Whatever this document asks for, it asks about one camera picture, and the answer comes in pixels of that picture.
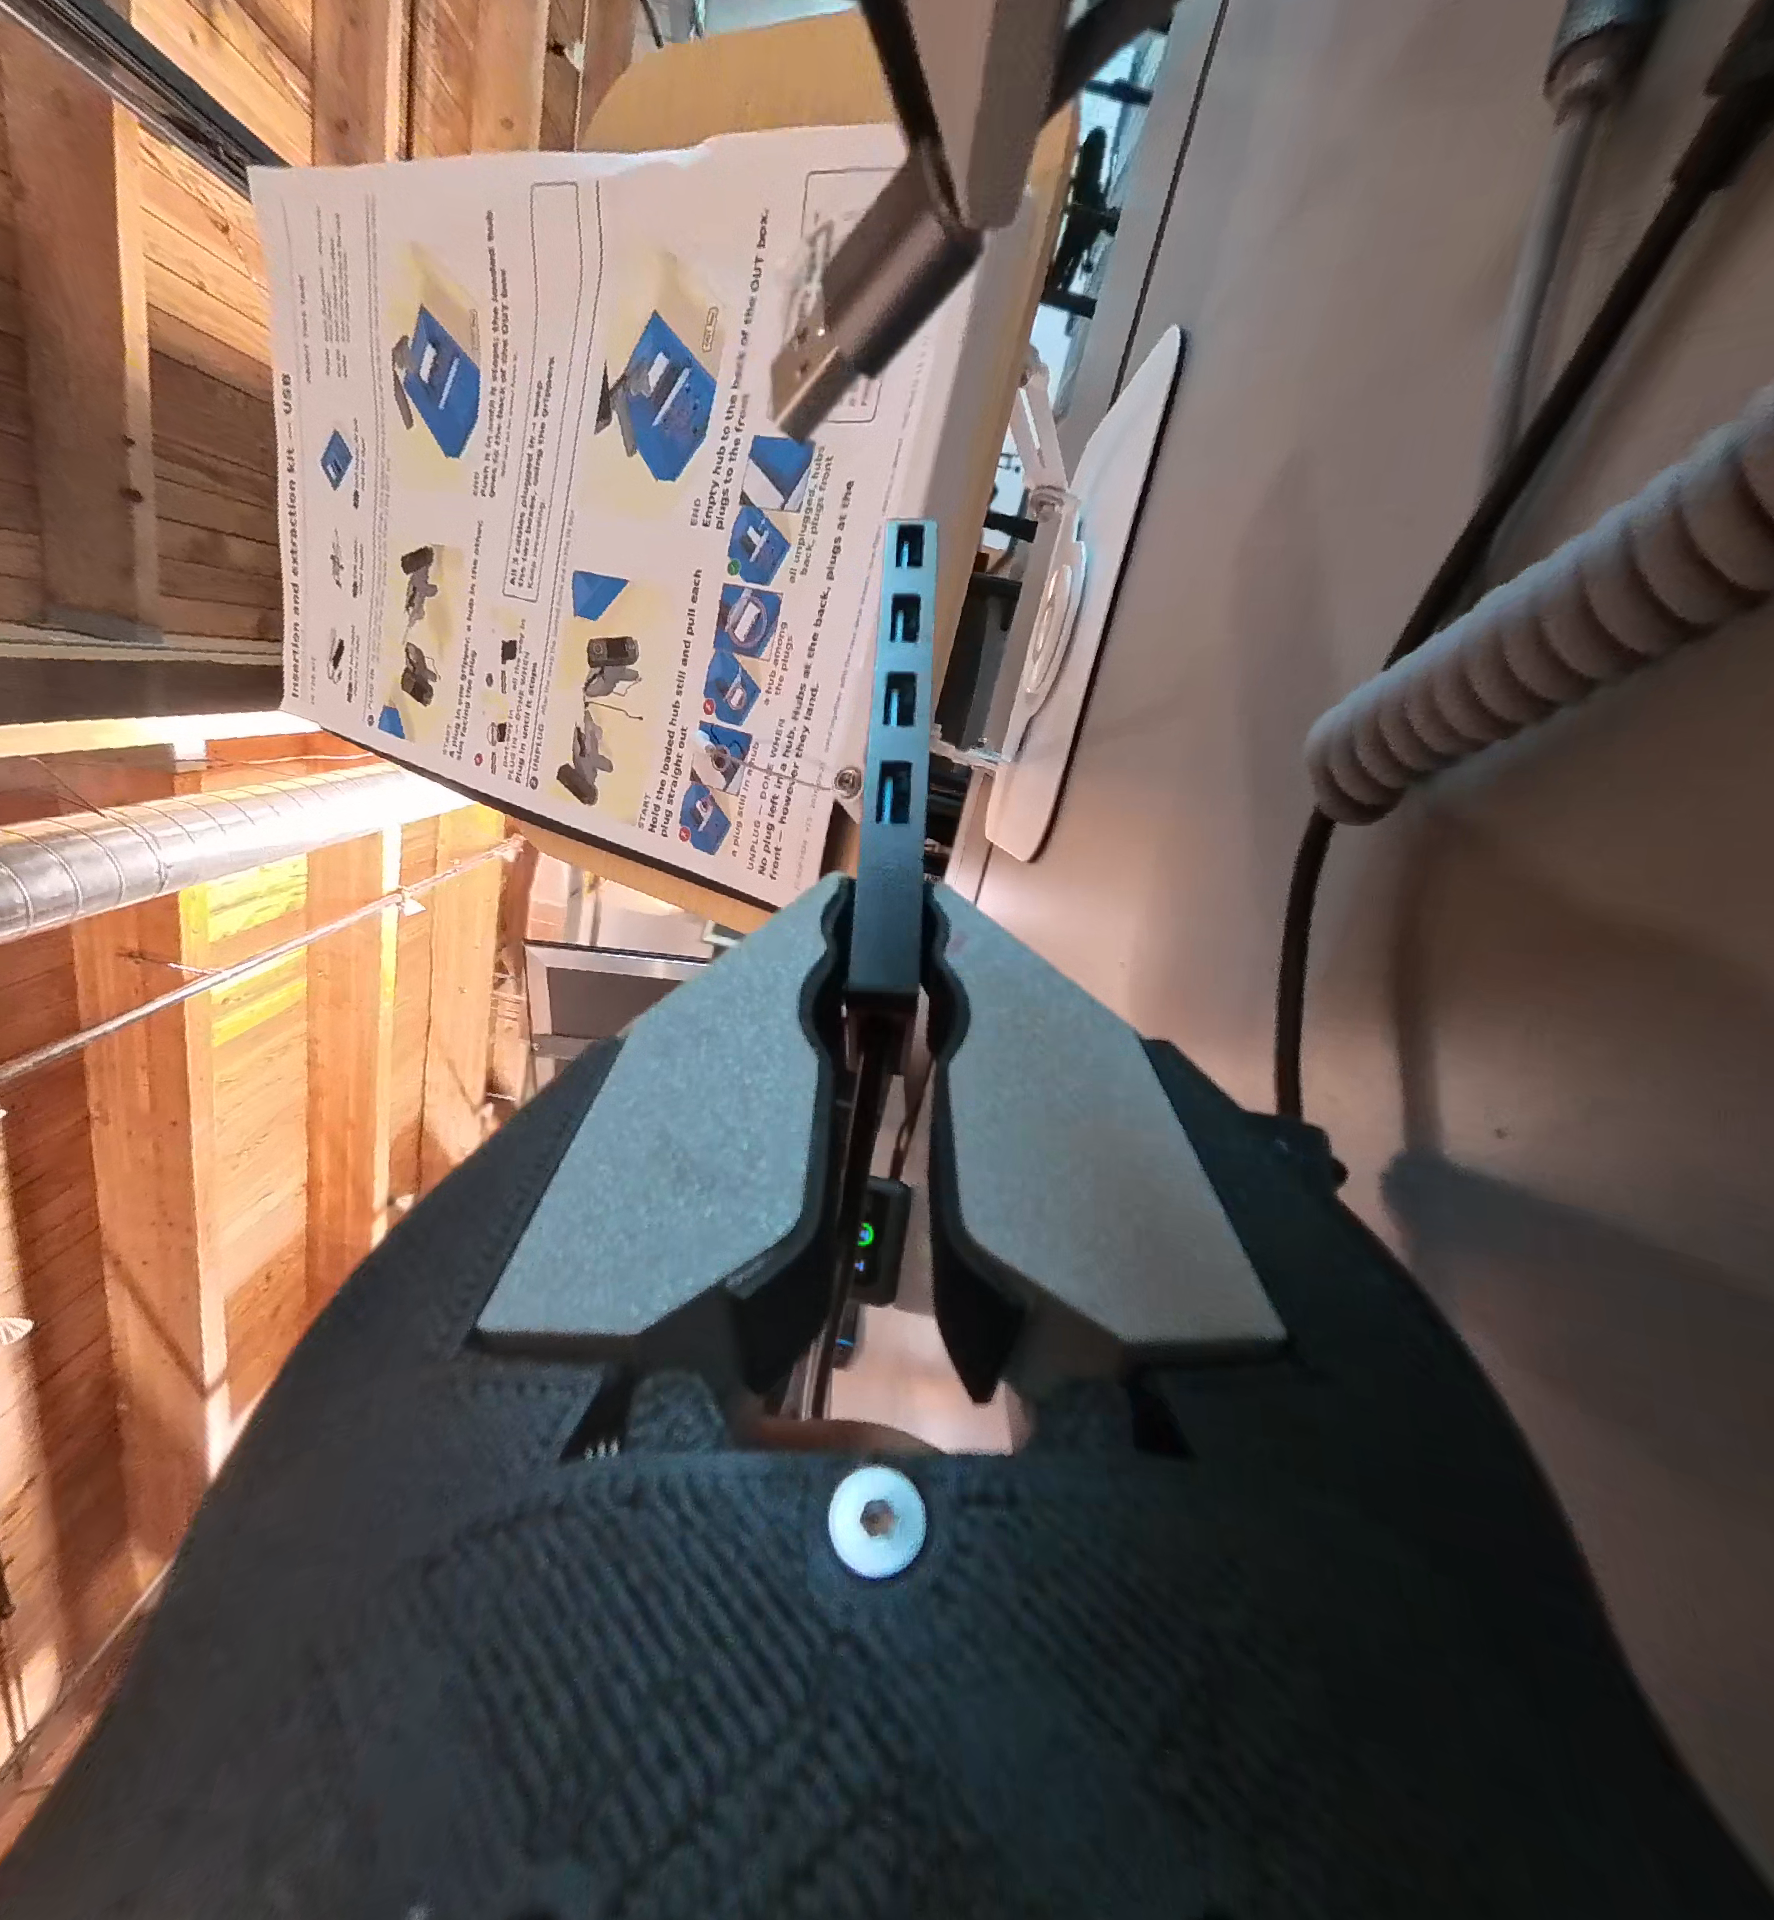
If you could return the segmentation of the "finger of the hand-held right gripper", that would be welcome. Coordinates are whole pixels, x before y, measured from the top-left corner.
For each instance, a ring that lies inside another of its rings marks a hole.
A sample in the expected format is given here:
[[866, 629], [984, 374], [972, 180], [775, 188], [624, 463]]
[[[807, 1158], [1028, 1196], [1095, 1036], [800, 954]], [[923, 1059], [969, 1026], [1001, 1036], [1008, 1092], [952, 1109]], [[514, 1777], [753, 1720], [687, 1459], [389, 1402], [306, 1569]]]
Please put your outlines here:
[[1004, 227], [1067, 36], [1064, 4], [861, 4], [889, 105], [955, 227]]

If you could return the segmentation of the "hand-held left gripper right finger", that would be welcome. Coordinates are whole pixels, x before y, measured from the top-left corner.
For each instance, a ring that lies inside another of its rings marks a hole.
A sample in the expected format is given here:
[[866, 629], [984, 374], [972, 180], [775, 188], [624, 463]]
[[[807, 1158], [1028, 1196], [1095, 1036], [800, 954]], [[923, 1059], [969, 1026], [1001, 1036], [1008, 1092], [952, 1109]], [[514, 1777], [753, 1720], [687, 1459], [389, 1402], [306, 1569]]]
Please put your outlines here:
[[1283, 1347], [1128, 1022], [945, 883], [923, 994], [929, 1299], [977, 1404]]

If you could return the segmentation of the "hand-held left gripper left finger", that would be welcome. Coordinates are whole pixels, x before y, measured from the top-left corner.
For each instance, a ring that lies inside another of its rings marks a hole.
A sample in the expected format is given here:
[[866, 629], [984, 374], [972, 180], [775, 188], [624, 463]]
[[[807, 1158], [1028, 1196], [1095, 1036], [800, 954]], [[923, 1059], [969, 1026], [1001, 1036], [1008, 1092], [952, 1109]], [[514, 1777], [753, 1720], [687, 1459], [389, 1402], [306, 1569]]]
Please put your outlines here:
[[836, 1274], [847, 881], [823, 878], [622, 1040], [474, 1334], [764, 1397]]

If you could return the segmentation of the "black usb hub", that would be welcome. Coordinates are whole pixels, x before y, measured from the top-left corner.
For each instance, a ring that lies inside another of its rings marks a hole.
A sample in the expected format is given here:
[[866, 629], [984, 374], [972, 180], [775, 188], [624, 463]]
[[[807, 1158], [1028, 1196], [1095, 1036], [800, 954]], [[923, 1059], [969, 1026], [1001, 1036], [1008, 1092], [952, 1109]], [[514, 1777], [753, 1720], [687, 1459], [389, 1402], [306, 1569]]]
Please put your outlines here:
[[883, 531], [843, 978], [843, 1003], [859, 1016], [902, 1014], [922, 987], [936, 567], [939, 527], [929, 519], [899, 519]]

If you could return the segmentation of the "small device with screen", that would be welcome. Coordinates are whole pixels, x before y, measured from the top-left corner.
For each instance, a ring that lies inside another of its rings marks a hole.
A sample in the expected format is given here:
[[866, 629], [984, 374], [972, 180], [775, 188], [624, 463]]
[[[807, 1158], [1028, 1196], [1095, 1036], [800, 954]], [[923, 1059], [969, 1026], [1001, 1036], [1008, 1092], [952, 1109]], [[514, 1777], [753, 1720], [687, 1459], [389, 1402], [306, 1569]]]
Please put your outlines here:
[[909, 1184], [869, 1177], [850, 1259], [850, 1295], [859, 1305], [896, 1308], [909, 1216]]

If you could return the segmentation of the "wooden display board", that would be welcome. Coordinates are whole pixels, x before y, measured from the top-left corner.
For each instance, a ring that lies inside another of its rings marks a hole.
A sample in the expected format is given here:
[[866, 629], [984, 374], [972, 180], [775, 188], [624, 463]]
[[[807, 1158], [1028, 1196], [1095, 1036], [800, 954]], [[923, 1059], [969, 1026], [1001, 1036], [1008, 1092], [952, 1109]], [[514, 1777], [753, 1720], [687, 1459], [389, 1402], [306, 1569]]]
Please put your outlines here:
[[[872, 39], [861, 16], [847, 10], [641, 54], [602, 99], [585, 151], [651, 154], [697, 147], [729, 132], [887, 124], [889, 118], [889, 93]], [[936, 668], [946, 662], [978, 557], [1077, 141], [1077, 108], [1067, 105], [1040, 132], [1023, 210], [987, 242], [969, 288], [965, 348], [946, 393], [929, 478], [918, 496], [918, 516], [933, 519], [942, 534]], [[752, 934], [772, 915], [764, 904], [732, 899], [720, 883], [664, 876], [637, 855], [585, 845], [558, 829], [519, 823], [514, 832], [560, 865], [738, 934]]]

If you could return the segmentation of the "white stand base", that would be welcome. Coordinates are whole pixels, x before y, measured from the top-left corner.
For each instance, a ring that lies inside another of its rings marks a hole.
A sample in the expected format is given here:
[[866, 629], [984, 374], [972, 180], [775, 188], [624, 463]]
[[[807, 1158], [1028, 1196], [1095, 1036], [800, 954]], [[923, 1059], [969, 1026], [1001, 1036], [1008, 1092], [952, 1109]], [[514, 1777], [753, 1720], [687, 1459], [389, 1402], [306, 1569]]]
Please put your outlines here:
[[1072, 469], [1044, 374], [1020, 388], [1011, 432], [1036, 534], [981, 735], [984, 837], [1013, 862], [1033, 862], [1052, 836], [1183, 351], [1183, 326], [1167, 326]]

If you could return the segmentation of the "printed instruction sheet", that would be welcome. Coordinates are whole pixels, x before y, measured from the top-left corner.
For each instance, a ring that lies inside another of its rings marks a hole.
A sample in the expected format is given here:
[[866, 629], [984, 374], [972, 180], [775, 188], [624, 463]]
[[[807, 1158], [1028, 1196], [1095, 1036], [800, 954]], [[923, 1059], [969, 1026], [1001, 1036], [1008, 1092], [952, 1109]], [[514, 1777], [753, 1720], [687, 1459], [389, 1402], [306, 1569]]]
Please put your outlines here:
[[866, 752], [889, 527], [959, 626], [1031, 240], [821, 426], [772, 360], [899, 170], [883, 124], [670, 154], [251, 170], [274, 342], [284, 709], [765, 915]]

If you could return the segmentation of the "silver ventilation duct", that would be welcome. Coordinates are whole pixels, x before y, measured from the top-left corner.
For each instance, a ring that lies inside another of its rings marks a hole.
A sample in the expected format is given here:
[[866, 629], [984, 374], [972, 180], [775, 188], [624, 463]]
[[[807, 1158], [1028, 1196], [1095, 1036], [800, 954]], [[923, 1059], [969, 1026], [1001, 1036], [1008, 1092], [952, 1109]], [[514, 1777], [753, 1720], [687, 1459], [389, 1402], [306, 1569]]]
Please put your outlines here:
[[383, 763], [0, 826], [0, 948], [464, 807]]

